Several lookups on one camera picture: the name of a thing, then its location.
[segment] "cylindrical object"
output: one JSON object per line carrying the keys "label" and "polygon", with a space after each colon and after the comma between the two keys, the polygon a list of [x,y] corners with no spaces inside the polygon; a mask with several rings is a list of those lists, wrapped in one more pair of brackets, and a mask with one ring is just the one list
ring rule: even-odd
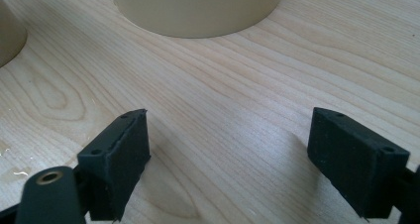
{"label": "cylindrical object", "polygon": [[0,0],[0,66],[12,60],[25,45],[27,32]]}
{"label": "cylindrical object", "polygon": [[133,23],[181,38],[238,32],[265,18],[279,0],[114,0]]}

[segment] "light wood tabletop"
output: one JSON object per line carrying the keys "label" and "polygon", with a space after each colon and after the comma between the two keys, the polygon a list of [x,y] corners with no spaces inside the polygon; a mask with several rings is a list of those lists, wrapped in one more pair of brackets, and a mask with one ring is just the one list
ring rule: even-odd
{"label": "light wood tabletop", "polygon": [[112,0],[4,1],[28,41],[0,68],[0,209],[139,108],[152,159],[122,223],[367,223],[307,158],[315,106],[420,164],[420,0],[281,0],[196,40],[143,30]]}

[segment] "beige container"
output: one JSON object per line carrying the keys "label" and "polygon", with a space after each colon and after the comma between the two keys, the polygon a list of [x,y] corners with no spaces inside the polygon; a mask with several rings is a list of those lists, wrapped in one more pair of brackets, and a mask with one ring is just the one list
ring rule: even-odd
{"label": "beige container", "polygon": [[279,0],[114,0],[133,23],[182,38],[238,32],[265,18]]}
{"label": "beige container", "polygon": [[7,5],[0,0],[0,66],[14,58],[25,45],[27,33]]}

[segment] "wood grain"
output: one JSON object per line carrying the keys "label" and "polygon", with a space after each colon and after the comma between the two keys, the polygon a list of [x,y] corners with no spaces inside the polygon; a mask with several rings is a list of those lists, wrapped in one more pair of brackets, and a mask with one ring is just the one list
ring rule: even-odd
{"label": "wood grain", "polygon": [[0,209],[138,108],[153,158],[123,223],[367,223],[307,159],[314,106],[420,164],[419,0],[281,0],[197,40],[140,29],[112,0],[4,1],[29,36],[0,68]]}

